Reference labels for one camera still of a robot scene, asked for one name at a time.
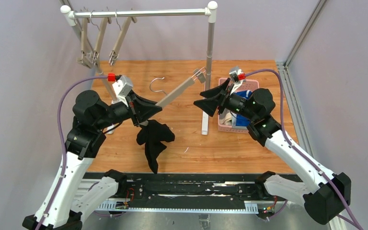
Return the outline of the blue underwear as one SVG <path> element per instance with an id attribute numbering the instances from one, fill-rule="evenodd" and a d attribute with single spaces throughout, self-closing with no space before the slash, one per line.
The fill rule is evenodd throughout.
<path id="1" fill-rule="evenodd" d="M 242 98 L 249 99 L 252 95 L 252 91 L 246 90 L 246 91 L 238 91 L 235 92 L 237 95 L 241 96 Z M 249 120 L 245 118 L 242 115 L 237 115 L 231 112 L 232 114 L 232 125 L 235 125 L 236 127 L 246 127 L 249 124 Z"/>

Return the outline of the beige hanger with black underwear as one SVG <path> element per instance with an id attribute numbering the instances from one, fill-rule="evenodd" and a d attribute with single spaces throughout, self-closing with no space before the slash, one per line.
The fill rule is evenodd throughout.
<path id="1" fill-rule="evenodd" d="M 195 69 L 193 71 L 193 75 L 191 77 L 189 77 L 185 81 L 183 81 L 179 86 L 177 86 L 175 89 L 173 89 L 170 93 L 166 93 L 164 90 L 153 90 L 152 89 L 153 82 L 156 81 L 156 80 L 163 80 L 163 79 L 165 79 L 164 77 L 153 79 L 149 84 L 149 89 L 152 92 L 162 92 L 162 93 L 165 94 L 165 97 L 162 98 L 160 101 L 158 101 L 156 103 L 156 106 L 164 108 L 165 106 L 169 105 L 177 97 L 179 97 L 181 94 L 183 94 L 183 92 L 187 88 L 194 85 L 197 80 L 200 81 L 200 83 L 205 83 L 205 81 L 206 81 L 206 78 L 205 78 L 205 75 L 204 75 L 205 73 L 206 73 L 206 68 L 205 67 L 202 67 L 200 69 Z"/>

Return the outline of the black underwear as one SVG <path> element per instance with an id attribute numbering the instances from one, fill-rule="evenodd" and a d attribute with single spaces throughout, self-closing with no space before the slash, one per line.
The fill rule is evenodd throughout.
<path id="1" fill-rule="evenodd" d="M 175 141 L 175 134 L 166 124 L 161 124 L 157 120 L 148 120 L 148 124 L 140 125 L 140 128 L 136 142 L 144 145 L 148 166 L 154 174 L 157 174 L 159 167 L 157 158 L 167 148 L 163 142 Z"/>

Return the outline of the beige hanger with blue underwear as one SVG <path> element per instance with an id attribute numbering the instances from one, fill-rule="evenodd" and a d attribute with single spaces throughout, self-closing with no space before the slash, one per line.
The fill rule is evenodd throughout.
<path id="1" fill-rule="evenodd" d="M 109 55 L 108 64 L 110 66 L 113 66 L 117 62 L 117 60 L 118 60 L 120 49 L 121 49 L 122 44 L 123 44 L 123 41 L 124 41 L 124 39 L 126 37 L 127 31 L 128 31 L 128 29 L 130 27 L 130 24 L 131 23 L 137 23 L 137 22 L 138 22 L 137 17 L 128 17 L 124 21 L 123 25 L 119 27 L 120 28 L 120 32 L 118 34 L 116 43 L 113 46 L 113 49 L 111 50 L 110 55 Z"/>

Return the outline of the beige clip hanger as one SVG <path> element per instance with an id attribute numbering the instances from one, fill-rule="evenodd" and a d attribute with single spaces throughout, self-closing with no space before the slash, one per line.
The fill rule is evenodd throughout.
<path id="1" fill-rule="evenodd" d="M 112 21 L 111 21 L 111 18 L 109 18 L 109 17 L 103 17 L 102 20 L 101 20 L 100 25 L 94 24 L 92 22 L 92 13 L 93 12 L 94 12 L 94 10 L 92 10 L 91 14 L 90 14 L 90 22 L 91 22 L 92 25 L 95 25 L 97 27 L 98 35 L 96 37 L 96 43 L 95 43 L 95 46 L 94 46 L 94 49 L 93 49 L 93 52 L 92 52 L 92 63 L 93 63 L 94 67 L 97 67 L 99 65 L 98 64 L 99 55 L 100 55 L 101 48 L 102 48 L 102 45 L 103 45 L 103 40 L 104 40 L 106 27 L 107 27 L 108 24 L 111 24 Z"/>

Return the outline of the grey white underwear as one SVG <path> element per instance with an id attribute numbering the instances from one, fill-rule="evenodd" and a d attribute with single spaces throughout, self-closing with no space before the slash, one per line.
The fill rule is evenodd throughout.
<path id="1" fill-rule="evenodd" d="M 232 126 L 233 115 L 231 112 L 220 114 L 218 123 L 224 126 Z"/>

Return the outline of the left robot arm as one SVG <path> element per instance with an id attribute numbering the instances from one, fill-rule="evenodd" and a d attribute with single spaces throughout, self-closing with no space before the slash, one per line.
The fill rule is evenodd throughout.
<path id="1" fill-rule="evenodd" d="M 130 91 L 127 103 L 108 105 L 97 92 L 81 92 L 72 108 L 73 125 L 66 137 L 61 137 L 62 160 L 56 178 L 38 211 L 24 218 L 28 230 L 80 230 L 96 208 L 109 197 L 123 194 L 127 177 L 109 170 L 81 198 L 75 195 L 87 169 L 96 158 L 106 139 L 104 129 L 132 120 L 138 125 L 162 111 L 156 102 Z"/>

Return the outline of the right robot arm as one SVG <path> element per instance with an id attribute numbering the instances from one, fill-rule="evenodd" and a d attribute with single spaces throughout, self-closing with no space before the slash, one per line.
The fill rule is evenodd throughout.
<path id="1" fill-rule="evenodd" d="M 232 93 L 230 79 L 201 92 L 194 105 L 209 116 L 224 110 L 243 116 L 253 140 L 279 156 L 300 178 L 300 182 L 267 171 L 256 180 L 259 196 L 277 196 L 304 207 L 317 223 L 325 225 L 350 204 L 351 180 L 345 173 L 335 174 L 299 146 L 272 116 L 275 107 L 268 89 L 254 90 L 249 98 Z"/>

